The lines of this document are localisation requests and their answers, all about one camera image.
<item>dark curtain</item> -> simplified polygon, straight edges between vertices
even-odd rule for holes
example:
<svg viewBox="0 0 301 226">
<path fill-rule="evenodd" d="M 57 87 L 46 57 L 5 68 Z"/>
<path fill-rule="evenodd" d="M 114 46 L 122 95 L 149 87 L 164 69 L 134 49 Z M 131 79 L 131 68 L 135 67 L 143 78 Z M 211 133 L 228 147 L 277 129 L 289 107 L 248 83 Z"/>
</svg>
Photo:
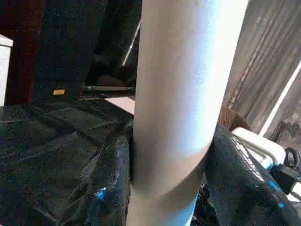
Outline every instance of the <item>dark curtain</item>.
<svg viewBox="0 0 301 226">
<path fill-rule="evenodd" d="M 301 59 L 301 2 L 250 0 L 224 105 L 259 132 Z"/>
</svg>

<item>black panel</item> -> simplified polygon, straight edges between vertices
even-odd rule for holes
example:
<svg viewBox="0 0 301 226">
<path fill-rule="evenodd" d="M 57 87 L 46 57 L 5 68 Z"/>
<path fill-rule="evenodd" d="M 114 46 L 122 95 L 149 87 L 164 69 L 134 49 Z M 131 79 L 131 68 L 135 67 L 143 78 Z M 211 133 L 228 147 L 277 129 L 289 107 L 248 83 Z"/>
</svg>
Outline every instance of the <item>black panel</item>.
<svg viewBox="0 0 301 226">
<path fill-rule="evenodd" d="M 85 81 L 107 0 L 47 0 L 35 80 Z"/>
</svg>

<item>black plastic sheet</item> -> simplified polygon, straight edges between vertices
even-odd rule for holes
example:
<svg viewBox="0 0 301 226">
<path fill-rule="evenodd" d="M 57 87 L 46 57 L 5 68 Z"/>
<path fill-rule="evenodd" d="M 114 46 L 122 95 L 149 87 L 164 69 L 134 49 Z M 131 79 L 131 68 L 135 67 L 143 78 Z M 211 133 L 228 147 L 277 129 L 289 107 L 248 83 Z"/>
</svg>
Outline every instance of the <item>black plastic sheet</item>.
<svg viewBox="0 0 301 226">
<path fill-rule="evenodd" d="M 301 225 L 272 176 L 221 125 L 208 152 L 206 179 L 220 225 Z"/>
<path fill-rule="evenodd" d="M 105 101 L 0 108 L 0 224 L 125 225 L 131 135 Z"/>
</svg>

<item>pvc pipe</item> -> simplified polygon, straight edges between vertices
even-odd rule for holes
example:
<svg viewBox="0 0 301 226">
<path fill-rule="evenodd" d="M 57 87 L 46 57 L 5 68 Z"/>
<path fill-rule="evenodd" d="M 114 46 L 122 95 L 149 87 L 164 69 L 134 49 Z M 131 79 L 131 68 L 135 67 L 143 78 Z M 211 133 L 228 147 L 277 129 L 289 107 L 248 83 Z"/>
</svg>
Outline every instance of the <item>pvc pipe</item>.
<svg viewBox="0 0 301 226">
<path fill-rule="evenodd" d="M 129 225 L 189 225 L 248 0 L 143 0 Z"/>
<path fill-rule="evenodd" d="M 280 94 L 280 97 L 278 98 L 277 102 L 275 103 L 271 113 L 269 114 L 267 120 L 265 121 L 262 129 L 259 132 L 260 136 L 264 136 L 264 134 L 267 132 L 267 130 L 269 129 L 271 123 L 273 122 L 273 119 L 275 118 L 277 111 L 280 107 L 280 105 L 282 104 L 284 98 L 286 97 L 288 91 L 290 90 L 293 82 L 296 80 L 297 75 L 299 74 L 301 70 L 301 61 L 299 61 L 297 67 L 295 68 L 294 72 L 292 73 L 292 76 L 290 77 L 290 79 L 287 81 L 287 84 L 285 85 L 282 93 Z"/>
</svg>

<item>white box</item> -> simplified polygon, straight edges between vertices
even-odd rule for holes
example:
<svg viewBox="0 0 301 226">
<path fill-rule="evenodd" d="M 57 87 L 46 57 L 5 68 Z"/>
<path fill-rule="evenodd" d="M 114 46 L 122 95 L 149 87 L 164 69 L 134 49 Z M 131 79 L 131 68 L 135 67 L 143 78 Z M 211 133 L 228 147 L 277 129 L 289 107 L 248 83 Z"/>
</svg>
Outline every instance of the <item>white box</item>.
<svg viewBox="0 0 301 226">
<path fill-rule="evenodd" d="M 9 56 L 12 46 L 13 41 L 0 34 L 0 106 L 3 106 L 5 101 Z"/>
</svg>

